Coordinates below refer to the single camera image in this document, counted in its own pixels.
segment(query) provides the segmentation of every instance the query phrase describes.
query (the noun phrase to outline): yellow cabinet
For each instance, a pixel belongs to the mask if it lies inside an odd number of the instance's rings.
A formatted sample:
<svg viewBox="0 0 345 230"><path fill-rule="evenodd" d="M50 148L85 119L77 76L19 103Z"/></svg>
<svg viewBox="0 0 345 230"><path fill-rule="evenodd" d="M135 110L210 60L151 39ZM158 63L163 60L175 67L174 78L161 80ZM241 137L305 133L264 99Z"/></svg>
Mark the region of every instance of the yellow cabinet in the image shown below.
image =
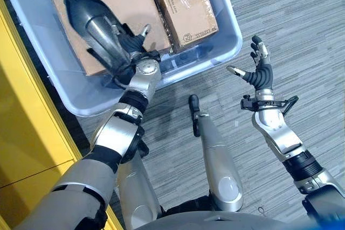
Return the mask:
<svg viewBox="0 0 345 230"><path fill-rule="evenodd" d="M80 153L0 0L0 229L21 222ZM122 229L108 208L106 229Z"/></svg>

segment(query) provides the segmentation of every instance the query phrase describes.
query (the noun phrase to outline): black robotic finger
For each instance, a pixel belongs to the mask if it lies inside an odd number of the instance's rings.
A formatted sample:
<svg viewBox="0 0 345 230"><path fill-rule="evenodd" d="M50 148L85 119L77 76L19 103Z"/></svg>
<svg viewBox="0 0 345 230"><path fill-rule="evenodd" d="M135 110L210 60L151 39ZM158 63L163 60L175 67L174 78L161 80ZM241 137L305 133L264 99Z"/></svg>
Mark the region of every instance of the black robotic finger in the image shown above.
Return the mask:
<svg viewBox="0 0 345 230"><path fill-rule="evenodd" d="M253 59L258 57L254 52L251 52L251 53L250 53L250 56L251 56Z"/></svg>
<svg viewBox="0 0 345 230"><path fill-rule="evenodd" d="M259 48L257 47L257 45L254 44L254 43L252 43L250 46L252 47L252 49L253 49L254 51L258 51L258 50L259 50Z"/></svg>
<svg viewBox="0 0 345 230"><path fill-rule="evenodd" d="M253 58L254 62L256 63L256 59L258 56L254 52L251 52L250 56Z"/></svg>
<svg viewBox="0 0 345 230"><path fill-rule="evenodd" d="M260 38L259 36L256 36L256 35L254 35L254 36L252 37L252 41L253 41L256 45L258 45L259 43L262 43L262 42L263 42L263 40L261 40L261 38Z"/></svg>

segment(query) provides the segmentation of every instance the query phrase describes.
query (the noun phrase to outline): black joint band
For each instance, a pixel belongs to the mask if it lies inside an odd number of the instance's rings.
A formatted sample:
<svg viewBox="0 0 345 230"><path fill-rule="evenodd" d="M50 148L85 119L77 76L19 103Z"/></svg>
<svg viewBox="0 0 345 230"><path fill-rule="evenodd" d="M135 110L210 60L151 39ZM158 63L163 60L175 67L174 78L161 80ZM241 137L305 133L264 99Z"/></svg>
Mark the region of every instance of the black joint band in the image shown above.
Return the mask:
<svg viewBox="0 0 345 230"><path fill-rule="evenodd" d="M149 101L137 91L125 91L119 102L129 104L144 114Z"/></svg>
<svg viewBox="0 0 345 230"><path fill-rule="evenodd" d="M322 166L308 150L284 161L283 165L295 181L307 179L322 171Z"/></svg>
<svg viewBox="0 0 345 230"><path fill-rule="evenodd" d="M94 190L89 189L88 187L84 187L84 189L82 191L87 193L87 194L89 194L89 195L91 195L92 197L94 197L96 200L99 201L99 203L101 204L101 206L103 208L106 208L106 202L104 201L102 196L99 195L97 192L95 192Z"/></svg>
<svg viewBox="0 0 345 230"><path fill-rule="evenodd" d="M124 121L128 121L129 123L133 123L137 126L140 125L140 123L142 122L142 117L141 116L138 116L138 118L133 118L132 116L129 116L127 114L124 114L124 113L120 113L120 112L117 112L114 114L115 117L118 117Z"/></svg>
<svg viewBox="0 0 345 230"><path fill-rule="evenodd" d="M83 160L96 160L108 165L114 173L117 172L118 166L121 162L122 156L115 150L95 145L95 147L88 153Z"/></svg>

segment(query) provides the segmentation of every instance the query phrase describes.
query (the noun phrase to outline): robot finger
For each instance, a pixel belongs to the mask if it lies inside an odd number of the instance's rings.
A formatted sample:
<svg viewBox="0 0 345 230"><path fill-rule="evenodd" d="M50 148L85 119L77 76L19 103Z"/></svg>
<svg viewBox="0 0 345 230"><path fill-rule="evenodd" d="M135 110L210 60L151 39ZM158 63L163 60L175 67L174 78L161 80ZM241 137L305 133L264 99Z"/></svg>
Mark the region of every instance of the robot finger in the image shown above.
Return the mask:
<svg viewBox="0 0 345 230"><path fill-rule="evenodd" d="M242 70L242 69L239 69L239 68L236 68L236 67L234 67L234 66L228 66L228 67L226 67L226 69L230 72L230 73L232 73L232 74L234 74L234 75L237 75L237 76L239 76L240 78L243 78L248 72L247 71L244 71L244 70Z"/></svg>

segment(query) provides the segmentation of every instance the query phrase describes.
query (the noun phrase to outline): light blue plastic bin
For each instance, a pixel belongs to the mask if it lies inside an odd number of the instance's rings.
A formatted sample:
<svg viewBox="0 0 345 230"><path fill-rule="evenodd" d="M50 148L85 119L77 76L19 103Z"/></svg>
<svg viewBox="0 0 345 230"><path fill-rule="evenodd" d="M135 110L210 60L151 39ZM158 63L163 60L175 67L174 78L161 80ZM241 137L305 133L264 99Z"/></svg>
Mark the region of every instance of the light blue plastic bin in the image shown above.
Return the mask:
<svg viewBox="0 0 345 230"><path fill-rule="evenodd" d="M52 0L10 1L66 108L84 117L111 109L123 90L103 87L102 76L85 76L61 27ZM163 56L163 79L159 88L228 61L239 53L242 35L230 0L210 1L219 32L191 50Z"/></svg>

